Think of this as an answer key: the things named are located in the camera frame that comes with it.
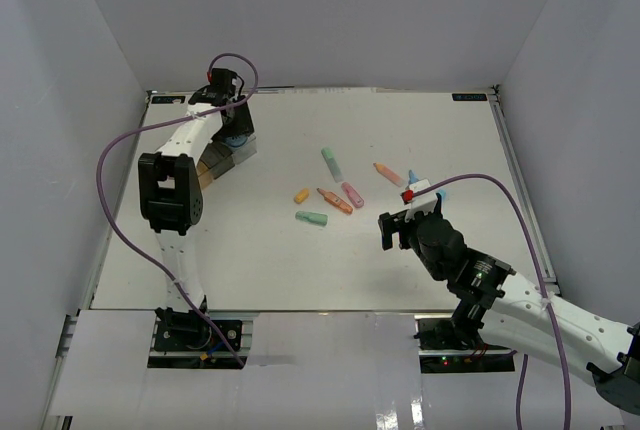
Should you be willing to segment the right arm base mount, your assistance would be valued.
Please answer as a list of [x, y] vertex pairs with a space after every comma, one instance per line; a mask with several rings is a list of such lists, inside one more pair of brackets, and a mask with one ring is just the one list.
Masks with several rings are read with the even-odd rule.
[[430, 313], [415, 314], [416, 333], [414, 339], [418, 341], [421, 351], [440, 351], [453, 353], [462, 352], [470, 360], [477, 360], [484, 356], [489, 356], [493, 352], [497, 356], [514, 356], [515, 350], [505, 347], [489, 345], [482, 340], [473, 340], [468, 343], [457, 336], [453, 324], [450, 321], [450, 314]]

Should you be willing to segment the yellow orange highlighter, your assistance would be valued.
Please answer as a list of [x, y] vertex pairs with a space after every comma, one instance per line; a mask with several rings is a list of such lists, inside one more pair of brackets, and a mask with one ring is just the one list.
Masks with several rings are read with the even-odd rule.
[[393, 183], [395, 186], [397, 187], [405, 186], [404, 179], [400, 177], [398, 174], [396, 174], [394, 171], [392, 171], [390, 168], [388, 168], [386, 165], [376, 162], [373, 164], [373, 166], [381, 176], [383, 176], [385, 179]]

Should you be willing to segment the green capped highlighter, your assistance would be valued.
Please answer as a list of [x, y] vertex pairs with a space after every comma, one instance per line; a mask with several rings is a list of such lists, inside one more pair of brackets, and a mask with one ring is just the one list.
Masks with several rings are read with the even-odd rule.
[[321, 155], [334, 181], [337, 183], [343, 182], [344, 177], [333, 151], [329, 147], [324, 147], [321, 149]]

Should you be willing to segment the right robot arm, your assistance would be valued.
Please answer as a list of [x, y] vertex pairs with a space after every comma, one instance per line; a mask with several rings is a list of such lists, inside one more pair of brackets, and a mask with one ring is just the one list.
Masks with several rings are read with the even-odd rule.
[[382, 247], [411, 250], [459, 303], [446, 333], [461, 347], [488, 343], [566, 366], [627, 413], [639, 412], [639, 328], [584, 310], [499, 259], [470, 248], [441, 200], [378, 218]]

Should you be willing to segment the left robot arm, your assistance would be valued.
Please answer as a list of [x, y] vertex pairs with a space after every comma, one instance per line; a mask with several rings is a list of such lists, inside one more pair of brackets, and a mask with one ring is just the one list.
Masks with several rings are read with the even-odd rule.
[[187, 102], [189, 120], [165, 144], [138, 159], [140, 210], [158, 241], [167, 277], [167, 306], [207, 309], [191, 229], [203, 215], [203, 190], [257, 152], [244, 80], [215, 68]]

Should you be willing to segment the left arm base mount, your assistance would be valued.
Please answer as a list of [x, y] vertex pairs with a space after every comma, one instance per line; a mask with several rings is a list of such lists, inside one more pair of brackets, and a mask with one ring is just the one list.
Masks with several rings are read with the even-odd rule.
[[214, 320], [216, 331], [193, 310], [179, 312], [157, 308], [155, 316], [150, 348], [154, 357], [199, 357], [241, 349], [241, 320]]

